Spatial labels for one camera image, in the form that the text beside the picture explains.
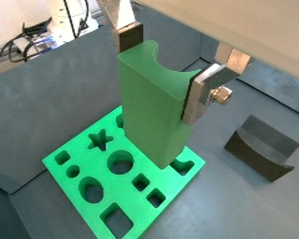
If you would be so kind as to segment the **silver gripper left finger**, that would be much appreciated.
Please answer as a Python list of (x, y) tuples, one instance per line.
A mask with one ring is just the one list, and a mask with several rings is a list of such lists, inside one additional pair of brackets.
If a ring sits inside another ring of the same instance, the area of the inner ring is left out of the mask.
[(131, 0), (98, 0), (107, 23), (113, 29), (119, 52), (143, 42), (143, 24), (137, 21)]

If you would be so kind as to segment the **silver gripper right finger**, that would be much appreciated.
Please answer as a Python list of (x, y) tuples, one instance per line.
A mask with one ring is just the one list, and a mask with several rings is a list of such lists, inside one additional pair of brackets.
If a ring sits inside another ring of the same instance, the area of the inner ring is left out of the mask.
[(217, 102), (226, 105), (233, 91), (225, 86), (238, 78), (253, 57), (226, 43), (220, 43), (216, 52), (216, 63), (210, 63), (192, 78), (184, 107), (182, 120), (193, 125), (202, 117), (209, 105)]

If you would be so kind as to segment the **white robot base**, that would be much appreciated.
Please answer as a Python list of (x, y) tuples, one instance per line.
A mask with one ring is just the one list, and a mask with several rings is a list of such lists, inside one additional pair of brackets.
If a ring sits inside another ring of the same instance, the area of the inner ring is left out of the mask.
[(51, 13), (48, 30), (64, 44), (98, 29), (91, 17), (89, 0), (47, 0)]

